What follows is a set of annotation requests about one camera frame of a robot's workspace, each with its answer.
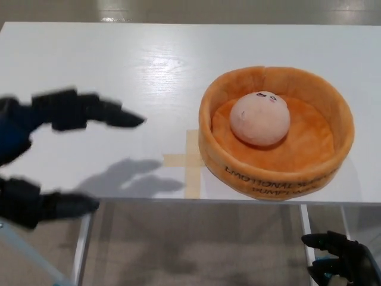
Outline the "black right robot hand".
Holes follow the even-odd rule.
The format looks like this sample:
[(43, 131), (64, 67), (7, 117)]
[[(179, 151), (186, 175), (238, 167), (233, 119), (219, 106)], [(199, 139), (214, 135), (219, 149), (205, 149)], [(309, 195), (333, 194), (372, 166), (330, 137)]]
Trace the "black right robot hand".
[(345, 278), (348, 285), (380, 285), (380, 268), (370, 250), (358, 241), (333, 231), (303, 235), (301, 241), (335, 256), (315, 260), (307, 267), (317, 285), (328, 285), (335, 275)]

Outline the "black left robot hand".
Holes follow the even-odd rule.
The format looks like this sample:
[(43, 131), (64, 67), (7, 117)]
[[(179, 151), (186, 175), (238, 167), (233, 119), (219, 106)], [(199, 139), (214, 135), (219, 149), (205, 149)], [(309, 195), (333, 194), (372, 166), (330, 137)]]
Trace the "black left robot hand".
[[(115, 101), (96, 93), (78, 94), (75, 89), (35, 95), (30, 104), (2, 97), (1, 165), (25, 153), (32, 145), (31, 134), (40, 126), (50, 124), (64, 132), (85, 129), (90, 120), (117, 128), (136, 128), (145, 121)], [(42, 194), (38, 185), (27, 180), (1, 179), (1, 217), (26, 229), (44, 221), (76, 219), (98, 208), (99, 200), (82, 192)]]

